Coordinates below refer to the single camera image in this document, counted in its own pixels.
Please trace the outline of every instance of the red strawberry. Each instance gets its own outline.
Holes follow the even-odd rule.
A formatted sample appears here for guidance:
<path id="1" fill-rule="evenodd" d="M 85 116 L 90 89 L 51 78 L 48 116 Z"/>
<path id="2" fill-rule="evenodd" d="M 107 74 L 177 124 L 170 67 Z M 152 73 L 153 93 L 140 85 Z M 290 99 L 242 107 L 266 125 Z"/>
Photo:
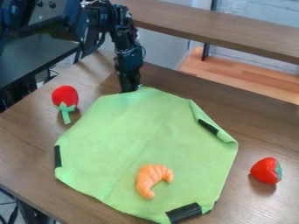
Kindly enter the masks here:
<path id="1" fill-rule="evenodd" d="M 79 96 L 74 87 L 62 86 L 52 92 L 52 102 L 62 111 L 62 118 L 65 124 L 71 123 L 68 113 L 75 110 L 78 101 Z"/>
<path id="2" fill-rule="evenodd" d="M 281 165 L 273 157 L 266 157 L 258 161 L 251 167 L 250 173 L 259 181 L 270 185 L 282 180 Z"/>

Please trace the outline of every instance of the green towel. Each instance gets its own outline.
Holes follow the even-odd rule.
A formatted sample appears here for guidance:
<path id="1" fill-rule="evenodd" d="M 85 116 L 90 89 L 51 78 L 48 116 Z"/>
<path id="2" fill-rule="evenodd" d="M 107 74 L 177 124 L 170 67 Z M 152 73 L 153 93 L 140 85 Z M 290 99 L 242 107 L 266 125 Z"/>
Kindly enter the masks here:
<path id="1" fill-rule="evenodd" d="M 123 213 L 170 223 L 213 208 L 237 149 L 193 101 L 144 87 L 100 97 L 56 143 L 55 176 Z M 148 164 L 174 173 L 154 199 L 135 189 Z"/>

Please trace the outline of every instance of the cable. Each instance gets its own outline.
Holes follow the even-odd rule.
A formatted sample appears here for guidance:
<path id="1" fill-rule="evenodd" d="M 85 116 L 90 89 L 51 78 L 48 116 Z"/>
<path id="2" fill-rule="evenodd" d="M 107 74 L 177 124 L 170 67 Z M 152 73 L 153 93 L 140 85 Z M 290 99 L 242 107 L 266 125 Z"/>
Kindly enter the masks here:
<path id="1" fill-rule="evenodd" d="M 55 73 L 55 74 L 59 74 L 58 72 L 56 72 L 56 71 L 54 71 L 52 69 L 49 69 L 49 71 L 52 72 L 52 73 Z"/>
<path id="2" fill-rule="evenodd" d="M 10 204 L 16 204 L 16 201 L 1 203 L 0 206 L 10 205 Z"/>

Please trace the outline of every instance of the croissant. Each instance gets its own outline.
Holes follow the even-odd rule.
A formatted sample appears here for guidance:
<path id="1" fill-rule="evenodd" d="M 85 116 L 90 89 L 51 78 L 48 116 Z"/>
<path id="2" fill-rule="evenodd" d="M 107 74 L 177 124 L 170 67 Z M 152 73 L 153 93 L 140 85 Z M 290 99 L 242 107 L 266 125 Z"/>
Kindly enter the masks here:
<path id="1" fill-rule="evenodd" d="M 161 179 L 166 182 L 173 180 L 172 170 L 164 165 L 149 164 L 143 166 L 136 178 L 136 190 L 145 198 L 152 199 L 155 193 L 150 190 L 152 186 L 157 184 Z"/>

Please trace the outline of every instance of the metal frame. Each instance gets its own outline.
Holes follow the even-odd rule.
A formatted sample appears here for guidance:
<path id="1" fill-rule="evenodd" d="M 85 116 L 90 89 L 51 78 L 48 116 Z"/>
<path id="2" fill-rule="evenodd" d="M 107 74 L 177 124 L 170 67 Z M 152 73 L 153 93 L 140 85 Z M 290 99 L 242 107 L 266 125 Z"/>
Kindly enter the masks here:
<path id="1" fill-rule="evenodd" d="M 212 0 L 210 10 L 211 11 L 216 11 L 217 10 L 217 4 L 218 4 L 218 0 Z M 204 61 L 209 56 L 210 46 L 211 45 L 204 43 L 204 50 L 203 50 L 203 54 L 201 55 L 201 60 Z"/>

